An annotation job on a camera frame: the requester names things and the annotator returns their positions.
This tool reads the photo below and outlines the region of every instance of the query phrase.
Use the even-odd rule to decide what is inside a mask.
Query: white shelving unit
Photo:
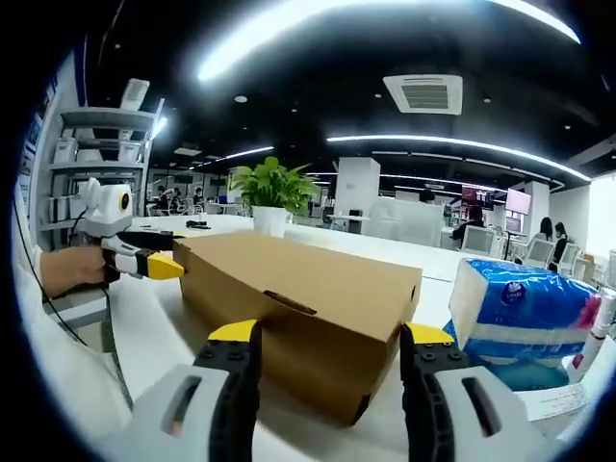
[[[119,108],[73,108],[60,112],[58,126],[59,136],[72,137],[77,140],[78,150],[97,149],[114,150],[120,148],[123,140],[115,138],[93,137],[91,129],[114,129],[118,131],[132,131],[143,133],[140,141],[139,161],[126,163],[118,161],[92,161],[71,162],[63,164],[51,163],[53,156],[47,156],[48,162],[39,165],[41,172],[46,172],[48,181],[37,186],[38,202],[35,207],[37,230],[42,232],[47,249],[62,246],[63,235],[72,227],[74,219],[60,222],[50,222],[47,213],[48,201],[45,197],[70,195],[74,193],[74,182],[84,181],[90,176],[98,177],[101,181],[113,182],[115,180],[130,182],[134,186],[136,215],[145,213],[145,195],[147,187],[147,169],[152,147],[152,133],[161,116],[165,99],[161,99],[156,113],[144,111],[128,111]],[[57,138],[49,140],[48,151],[55,149]]]

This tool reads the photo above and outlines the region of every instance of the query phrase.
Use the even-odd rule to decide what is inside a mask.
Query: green plant
[[[301,214],[308,206],[308,197],[317,191],[312,179],[299,172],[305,167],[288,170],[275,157],[267,157],[254,170],[238,167],[231,189],[242,190],[242,200],[247,205],[282,207]]]

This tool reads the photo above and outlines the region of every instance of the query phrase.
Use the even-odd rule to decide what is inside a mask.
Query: white flower pot
[[[285,222],[287,221],[287,212],[279,207],[252,207],[254,218],[254,230],[261,233],[273,236],[274,238],[282,238],[285,234]]]

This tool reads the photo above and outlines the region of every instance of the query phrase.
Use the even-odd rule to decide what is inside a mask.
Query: yellow grip pad
[[[406,326],[411,329],[413,333],[413,341],[416,344],[445,344],[453,343],[453,337],[447,332],[443,332],[437,327],[430,327],[429,325],[415,324],[413,322],[407,322]]]
[[[162,253],[153,253],[147,257],[147,277],[150,279],[172,279],[183,275],[184,267]]]
[[[210,334],[208,340],[224,340],[237,342],[250,342],[252,327],[257,320],[248,320],[226,324]]]

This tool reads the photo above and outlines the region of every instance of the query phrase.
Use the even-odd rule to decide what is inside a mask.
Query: air conditioning vent
[[[398,110],[405,114],[462,114],[462,77],[457,75],[395,75],[383,82]]]

